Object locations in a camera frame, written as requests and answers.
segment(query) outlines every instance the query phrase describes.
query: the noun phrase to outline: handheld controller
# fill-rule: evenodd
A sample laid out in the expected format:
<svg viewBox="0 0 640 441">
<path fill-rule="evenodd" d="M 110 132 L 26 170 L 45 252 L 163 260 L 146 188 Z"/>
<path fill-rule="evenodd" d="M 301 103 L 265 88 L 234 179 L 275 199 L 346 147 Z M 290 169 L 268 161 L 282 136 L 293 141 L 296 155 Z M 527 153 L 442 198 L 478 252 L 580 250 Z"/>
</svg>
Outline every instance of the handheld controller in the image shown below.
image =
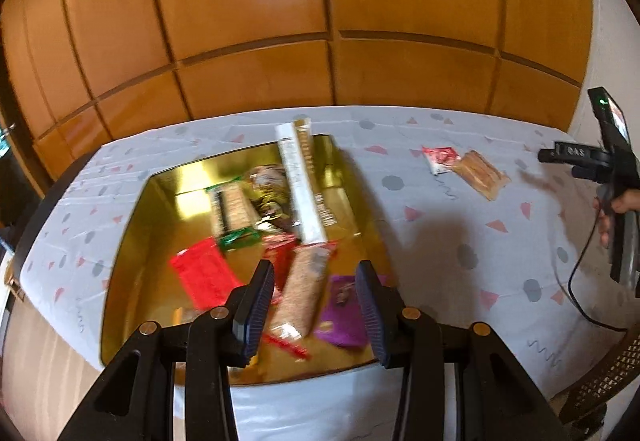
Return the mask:
<svg viewBox="0 0 640 441">
<path fill-rule="evenodd" d="M 590 179 L 601 186 L 597 195 L 603 211 L 610 216 L 610 276 L 623 286 L 635 290 L 640 297 L 640 229 L 638 213 L 616 214 L 610 202 L 628 189 L 640 189 L 638 161 L 631 148 L 625 116 L 604 87 L 588 90 L 593 114 L 600 124 L 602 148 L 590 145 L 555 142 L 554 148 L 538 153 L 541 163 L 573 165 L 572 176 Z"/>
</svg>

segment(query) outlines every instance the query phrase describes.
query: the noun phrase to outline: purple snack package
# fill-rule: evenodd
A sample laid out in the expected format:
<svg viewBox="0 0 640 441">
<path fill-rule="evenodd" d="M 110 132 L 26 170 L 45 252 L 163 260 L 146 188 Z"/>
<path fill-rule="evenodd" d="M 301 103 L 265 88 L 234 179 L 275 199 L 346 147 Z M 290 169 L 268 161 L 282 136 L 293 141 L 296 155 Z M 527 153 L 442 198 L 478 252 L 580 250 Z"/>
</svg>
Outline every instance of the purple snack package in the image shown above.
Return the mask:
<svg viewBox="0 0 640 441">
<path fill-rule="evenodd" d="M 379 275 L 382 284 L 385 275 Z M 332 275 L 329 280 L 329 302 L 320 313 L 316 338 L 338 347 L 364 347 L 369 343 L 356 294 L 353 275 Z"/>
</svg>

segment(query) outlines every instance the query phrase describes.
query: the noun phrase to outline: wall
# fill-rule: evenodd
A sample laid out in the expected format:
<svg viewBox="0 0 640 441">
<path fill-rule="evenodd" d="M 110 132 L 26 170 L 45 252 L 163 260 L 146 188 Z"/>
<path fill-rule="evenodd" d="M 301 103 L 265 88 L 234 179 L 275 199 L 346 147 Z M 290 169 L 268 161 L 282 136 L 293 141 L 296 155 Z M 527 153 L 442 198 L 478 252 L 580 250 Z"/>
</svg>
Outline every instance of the wall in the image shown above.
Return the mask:
<svg viewBox="0 0 640 441">
<path fill-rule="evenodd" d="M 566 129 L 591 0 L 6 0 L 0 22 L 55 179 L 110 140 L 283 106 L 426 106 Z"/>
<path fill-rule="evenodd" d="M 587 89 L 603 86 L 625 113 L 631 141 L 640 144 L 640 26 L 625 0 L 593 0 L 587 71 L 569 133 L 597 145 L 600 128 Z"/>
</svg>

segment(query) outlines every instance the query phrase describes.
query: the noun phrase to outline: hand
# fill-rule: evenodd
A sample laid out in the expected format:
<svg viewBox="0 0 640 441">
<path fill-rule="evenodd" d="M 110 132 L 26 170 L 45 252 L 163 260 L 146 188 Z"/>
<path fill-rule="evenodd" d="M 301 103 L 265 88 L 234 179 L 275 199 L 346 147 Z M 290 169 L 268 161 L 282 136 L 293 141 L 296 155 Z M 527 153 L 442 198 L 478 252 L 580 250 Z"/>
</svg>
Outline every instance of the hand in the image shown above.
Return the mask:
<svg viewBox="0 0 640 441">
<path fill-rule="evenodd" d="M 593 207 L 600 209 L 600 216 L 598 217 L 598 233 L 600 234 L 600 244 L 602 246 L 609 246 L 609 228 L 611 226 L 611 219 L 608 215 L 605 215 L 600 204 L 600 200 L 596 197 L 593 199 Z M 627 190 L 622 196 L 613 199 L 611 202 L 611 209 L 616 214 L 625 214 L 629 210 L 640 210 L 640 190 Z"/>
</svg>

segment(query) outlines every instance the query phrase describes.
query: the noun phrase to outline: patterned tablecloth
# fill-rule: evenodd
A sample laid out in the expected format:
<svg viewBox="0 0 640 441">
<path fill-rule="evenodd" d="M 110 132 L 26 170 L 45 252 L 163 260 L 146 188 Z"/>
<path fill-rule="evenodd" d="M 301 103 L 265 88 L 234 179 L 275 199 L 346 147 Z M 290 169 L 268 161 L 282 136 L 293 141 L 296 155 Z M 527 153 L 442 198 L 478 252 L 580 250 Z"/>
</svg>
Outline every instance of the patterned tablecloth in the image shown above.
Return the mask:
<svg viewBox="0 0 640 441">
<path fill-rule="evenodd" d="M 584 374 L 620 337 L 590 325 L 565 288 L 593 222 L 594 185 L 538 149 L 571 140 L 556 129 L 481 114 L 395 107 L 258 111 L 188 122 L 104 145 L 60 199 L 20 282 L 35 307 L 100 368 L 102 311 L 123 231 L 149 176 L 274 141 L 274 124 L 301 114 L 328 133 L 366 179 L 408 305 L 442 323 L 491 324 L 551 396 Z M 433 177 L 421 146 L 475 149 L 511 183 L 489 202 L 456 174 Z M 574 281 L 599 320 L 630 324 L 635 299 L 608 276 L 593 241 Z M 371 365 L 307 381 L 234 388 L 241 439 L 389 439 L 400 374 Z M 454 394 L 447 386 L 447 431 Z M 181 399 L 178 396 L 177 408 Z"/>
</svg>

